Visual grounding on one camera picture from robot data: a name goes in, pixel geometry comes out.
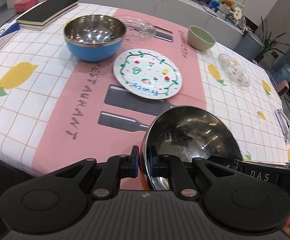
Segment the pink basket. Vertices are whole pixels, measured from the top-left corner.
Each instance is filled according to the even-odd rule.
[[[37,0],[15,0],[14,7],[16,13],[22,13],[37,5]]]

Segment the white stand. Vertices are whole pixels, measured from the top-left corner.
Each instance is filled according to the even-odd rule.
[[[277,109],[275,111],[275,114],[285,137],[285,142],[290,143],[290,120],[287,118],[287,116],[285,116],[281,109]]]

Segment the small glass saucer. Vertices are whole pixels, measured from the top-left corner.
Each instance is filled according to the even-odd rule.
[[[239,87],[250,86],[249,76],[237,60],[226,54],[220,54],[218,60],[232,83]]]
[[[146,41],[156,34],[155,27],[148,21],[129,15],[118,15],[119,19],[126,26],[126,36],[124,41],[129,43],[139,43]]]

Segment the painted plate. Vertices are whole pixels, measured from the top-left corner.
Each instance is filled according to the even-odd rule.
[[[113,72],[123,87],[143,98],[170,98],[182,86],[182,77],[175,64],[148,49],[123,52],[116,58]]]
[[[233,84],[239,87],[250,86],[249,76],[237,60],[226,54],[220,54],[218,60]]]

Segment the trash bin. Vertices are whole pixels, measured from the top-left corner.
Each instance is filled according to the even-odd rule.
[[[264,47],[264,44],[255,34],[247,32],[234,51],[252,61]]]

